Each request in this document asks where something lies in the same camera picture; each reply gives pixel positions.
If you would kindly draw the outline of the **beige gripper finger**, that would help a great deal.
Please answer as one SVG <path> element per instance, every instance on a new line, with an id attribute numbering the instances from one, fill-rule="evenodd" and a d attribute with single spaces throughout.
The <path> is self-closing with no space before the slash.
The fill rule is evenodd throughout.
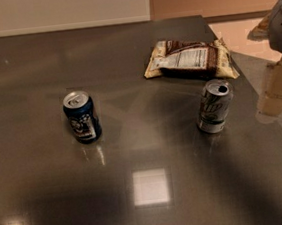
<path id="1" fill-rule="evenodd" d="M 265 68 L 257 110 L 271 117 L 282 113 L 282 58 Z"/>

